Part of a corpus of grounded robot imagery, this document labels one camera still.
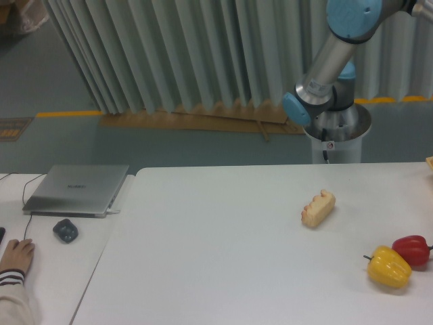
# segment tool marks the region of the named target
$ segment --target laptop lid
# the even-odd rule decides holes
[[[55,165],[22,209],[35,215],[104,216],[129,166]]]

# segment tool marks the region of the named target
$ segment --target red bell pepper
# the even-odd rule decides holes
[[[410,266],[423,266],[430,258],[433,246],[428,246],[423,236],[407,236],[392,244],[394,249]]]

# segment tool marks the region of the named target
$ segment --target laptop logo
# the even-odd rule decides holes
[[[86,185],[68,185],[68,188],[86,188]]]

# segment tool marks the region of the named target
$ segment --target food item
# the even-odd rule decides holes
[[[423,236],[407,236],[392,244],[395,250],[410,266],[422,266],[428,262],[433,246],[428,246]]]
[[[412,269],[393,249],[379,246],[372,257],[364,257],[370,260],[367,273],[372,280],[393,288],[402,288],[408,283]]]
[[[313,201],[304,207],[301,213],[301,221],[309,227],[317,227],[336,204],[336,197],[327,190],[320,191],[320,195],[316,195]]]
[[[431,169],[433,169],[433,157],[426,158],[426,162],[430,166]]]

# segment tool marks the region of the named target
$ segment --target yellow floor stripe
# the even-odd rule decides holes
[[[38,113],[36,117],[64,117],[64,116],[95,116],[102,115],[98,110],[81,110],[77,112],[46,112]]]
[[[422,96],[406,96],[402,99],[402,102],[427,102],[433,101],[433,97],[429,100]],[[379,103],[396,103],[396,100],[391,97],[377,97],[371,100],[364,98],[355,99],[356,104],[379,104]],[[65,116],[99,116],[104,115],[98,110],[81,110],[78,112],[42,112],[38,113],[36,117],[65,117]]]

